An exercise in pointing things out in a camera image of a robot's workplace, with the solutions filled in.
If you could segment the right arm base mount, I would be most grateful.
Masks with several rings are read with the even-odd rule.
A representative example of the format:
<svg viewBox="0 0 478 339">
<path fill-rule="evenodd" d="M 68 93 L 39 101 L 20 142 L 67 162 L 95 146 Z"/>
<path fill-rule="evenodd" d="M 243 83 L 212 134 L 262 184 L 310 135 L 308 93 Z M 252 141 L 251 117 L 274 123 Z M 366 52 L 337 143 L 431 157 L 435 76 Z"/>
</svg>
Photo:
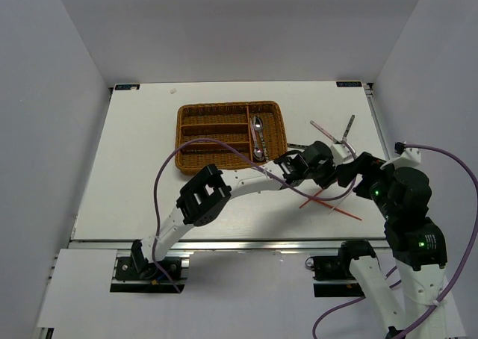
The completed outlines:
<svg viewBox="0 0 478 339">
<path fill-rule="evenodd" d="M 339 264 L 338 256 L 311 256 L 305 268 L 313 272 L 316 298 L 359 298 L 364 293 L 355 278 Z"/>
</svg>

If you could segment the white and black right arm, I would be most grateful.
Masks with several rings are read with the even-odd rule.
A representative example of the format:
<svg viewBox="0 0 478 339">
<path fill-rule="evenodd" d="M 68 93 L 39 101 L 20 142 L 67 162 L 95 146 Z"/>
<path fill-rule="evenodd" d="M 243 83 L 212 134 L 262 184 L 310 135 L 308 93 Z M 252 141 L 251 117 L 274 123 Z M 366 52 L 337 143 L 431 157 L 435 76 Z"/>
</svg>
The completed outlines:
<svg viewBox="0 0 478 339">
<path fill-rule="evenodd" d="M 368 241 L 344 242 L 337 260 L 338 272 L 357 280 L 385 338 L 447 337 L 445 310 L 438 304 L 446 243 L 443 232 L 427 216 L 432 191 L 428 177 L 417 169 L 420 163 L 420 150 L 409 148 L 389 161 L 364 152 L 336 168 L 341 187 L 362 176 L 354 193 L 372 200 L 385 219 L 385 239 L 400 274 L 402 302 L 392 293 Z"/>
</svg>

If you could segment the orange chopstick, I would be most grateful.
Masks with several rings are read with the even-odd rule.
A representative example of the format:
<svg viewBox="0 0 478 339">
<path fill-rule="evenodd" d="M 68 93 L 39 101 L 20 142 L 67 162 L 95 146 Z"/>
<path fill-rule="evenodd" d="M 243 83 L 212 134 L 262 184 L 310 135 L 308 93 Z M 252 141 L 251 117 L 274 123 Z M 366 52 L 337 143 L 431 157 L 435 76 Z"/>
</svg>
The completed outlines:
<svg viewBox="0 0 478 339">
<path fill-rule="evenodd" d="M 344 210 L 338 208 L 337 206 L 334 207 L 334 206 L 330 205 L 328 202 L 325 202 L 325 201 L 322 201 L 322 200 L 318 200 L 318 199 L 312 199 L 312 200 L 310 200 L 310 202 L 316 202 L 316 203 L 318 203 L 318 204 L 320 204 L 320 205 L 323 205 L 323 206 L 329 208 L 329 209 L 330 209 L 330 212 L 335 211 L 335 212 L 338 212 L 339 214 L 343 214 L 343 215 L 348 216 L 348 217 L 351 217 L 351 218 L 353 218 L 353 219 L 355 219 L 355 220 L 359 220 L 359 221 L 362 221 L 362 220 L 363 220 L 361 217 L 358 217 L 358 216 L 356 216 L 356 215 L 354 215 L 354 214 L 351 214 L 351 213 L 349 213 L 349 212 L 346 212 L 346 211 L 344 211 Z"/>
<path fill-rule="evenodd" d="M 318 190 L 314 195 L 312 195 L 312 197 L 318 197 L 322 192 L 324 191 L 324 189 L 320 189 Z M 303 202 L 300 206 L 299 206 L 299 209 L 302 209 L 304 208 L 309 202 L 316 202 L 320 205 L 328 205 L 327 202 L 324 202 L 322 200 L 316 200 L 316 199 L 307 199 L 305 202 Z"/>
</svg>

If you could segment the dark handled knife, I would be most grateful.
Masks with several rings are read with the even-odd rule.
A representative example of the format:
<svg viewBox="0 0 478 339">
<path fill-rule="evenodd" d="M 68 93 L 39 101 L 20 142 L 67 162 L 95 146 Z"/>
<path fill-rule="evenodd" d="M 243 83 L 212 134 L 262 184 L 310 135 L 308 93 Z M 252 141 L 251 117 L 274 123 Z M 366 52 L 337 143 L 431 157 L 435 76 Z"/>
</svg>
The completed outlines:
<svg viewBox="0 0 478 339">
<path fill-rule="evenodd" d="M 356 116 L 355 116 L 354 114 L 350 117 L 350 119 L 349 119 L 349 121 L 348 121 L 348 123 L 347 123 L 347 126 L 346 126 L 346 128 L 345 128 L 345 131 L 344 131 L 344 133 L 343 133 L 343 136 L 342 136 L 342 142 L 346 142 L 346 141 L 347 141 L 348 134 L 349 134 L 349 132 L 350 132 L 350 130 L 351 130 L 351 128 L 352 128 L 352 125 L 353 125 L 353 123 L 354 123 L 355 118 L 356 118 Z"/>
</svg>

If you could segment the dark patterned handle spoon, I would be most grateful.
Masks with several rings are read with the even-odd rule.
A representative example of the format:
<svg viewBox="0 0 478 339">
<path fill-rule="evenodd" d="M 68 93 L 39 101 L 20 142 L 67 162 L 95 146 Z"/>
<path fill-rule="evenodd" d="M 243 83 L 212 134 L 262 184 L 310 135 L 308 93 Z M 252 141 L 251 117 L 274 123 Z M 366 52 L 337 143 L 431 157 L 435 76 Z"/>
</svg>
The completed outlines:
<svg viewBox="0 0 478 339">
<path fill-rule="evenodd" d="M 268 162 L 269 161 L 269 155 L 268 155 L 268 151 L 267 151 L 267 147 L 266 147 L 266 143 L 265 143 L 265 139 L 264 139 L 263 129 L 262 128 L 258 129 L 257 132 L 258 132 L 260 140 L 261 140 L 261 145 L 262 145 L 262 150 L 263 150 L 263 153 L 264 153 L 265 161 Z"/>
</svg>

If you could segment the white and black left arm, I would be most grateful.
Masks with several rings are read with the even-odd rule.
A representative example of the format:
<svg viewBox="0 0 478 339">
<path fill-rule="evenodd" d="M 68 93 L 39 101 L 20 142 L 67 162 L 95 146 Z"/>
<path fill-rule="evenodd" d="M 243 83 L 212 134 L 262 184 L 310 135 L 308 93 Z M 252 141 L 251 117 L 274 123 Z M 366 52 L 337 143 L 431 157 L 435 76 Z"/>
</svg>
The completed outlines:
<svg viewBox="0 0 478 339">
<path fill-rule="evenodd" d="M 262 165 L 233 170 L 207 165 L 180 189 L 176 205 L 165 221 L 161 221 L 158 205 L 158 182 L 166 167 L 162 165 L 153 185 L 156 230 L 152 236 L 133 243 L 133 271 L 141 279 L 155 276 L 168 251 L 191 229 L 214 221 L 232 199 L 261 191 L 292 189 L 305 180 L 326 189 L 336 181 L 335 168 L 346 158 L 347 153 L 338 146 L 316 141 L 302 151 L 286 152 Z"/>
</svg>

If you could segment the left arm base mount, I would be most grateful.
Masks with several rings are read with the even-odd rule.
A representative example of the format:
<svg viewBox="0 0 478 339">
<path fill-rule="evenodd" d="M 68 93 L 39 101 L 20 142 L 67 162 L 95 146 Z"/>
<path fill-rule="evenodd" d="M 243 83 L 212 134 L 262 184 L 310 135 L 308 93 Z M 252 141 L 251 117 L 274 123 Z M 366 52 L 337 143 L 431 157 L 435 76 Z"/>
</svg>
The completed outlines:
<svg viewBox="0 0 478 339">
<path fill-rule="evenodd" d="M 119 256 L 112 275 L 111 293 L 180 294 L 185 286 L 184 261 L 166 257 L 161 269 L 146 259 L 140 240 L 135 240 L 128 256 Z"/>
</svg>

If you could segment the pink handled spoon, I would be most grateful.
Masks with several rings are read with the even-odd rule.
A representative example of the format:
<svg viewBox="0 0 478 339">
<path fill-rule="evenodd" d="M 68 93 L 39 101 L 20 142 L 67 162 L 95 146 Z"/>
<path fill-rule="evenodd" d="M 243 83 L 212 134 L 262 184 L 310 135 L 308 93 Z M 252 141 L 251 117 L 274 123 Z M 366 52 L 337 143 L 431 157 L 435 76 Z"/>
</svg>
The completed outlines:
<svg viewBox="0 0 478 339">
<path fill-rule="evenodd" d="M 250 119 L 250 128 L 251 128 L 251 135 L 252 135 L 252 141 L 253 141 L 253 153 L 252 153 L 253 158 L 257 162 L 262 162 L 264 161 L 265 156 L 262 149 L 260 148 L 258 144 L 258 139 L 257 139 L 256 131 L 255 131 L 253 118 Z"/>
</svg>

